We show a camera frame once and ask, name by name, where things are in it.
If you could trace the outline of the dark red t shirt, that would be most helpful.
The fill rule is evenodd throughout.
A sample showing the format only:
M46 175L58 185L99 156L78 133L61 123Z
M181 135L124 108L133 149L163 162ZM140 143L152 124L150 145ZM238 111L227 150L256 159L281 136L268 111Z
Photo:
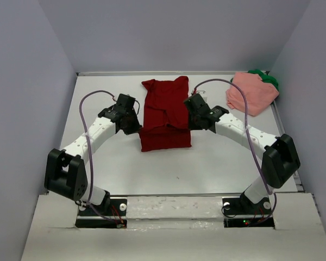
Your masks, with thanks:
M191 147L189 113L184 105L188 98L189 78L151 79L142 82L147 94L143 127L139 132L141 151Z

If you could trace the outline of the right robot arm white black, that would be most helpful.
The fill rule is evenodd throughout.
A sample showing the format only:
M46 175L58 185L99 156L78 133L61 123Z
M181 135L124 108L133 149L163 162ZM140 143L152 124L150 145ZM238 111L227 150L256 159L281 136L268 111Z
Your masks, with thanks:
M274 189L281 188L300 168L293 139L283 134L275 136L246 125L227 109L210 108L200 94L184 101L191 130L208 130L225 136L249 149L260 167L260 176L229 205L231 215L251 215Z

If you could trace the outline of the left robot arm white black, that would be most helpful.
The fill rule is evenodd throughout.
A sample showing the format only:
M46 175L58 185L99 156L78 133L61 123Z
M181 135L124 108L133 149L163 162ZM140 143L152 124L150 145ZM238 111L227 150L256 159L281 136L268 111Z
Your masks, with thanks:
M87 126L80 115L84 132L61 149L52 149L47 156L44 187L68 198L96 214L105 214L110 207L110 193L94 185L93 154L111 137L122 131L138 133L141 125L134 109L136 99L119 94L115 104L98 113Z

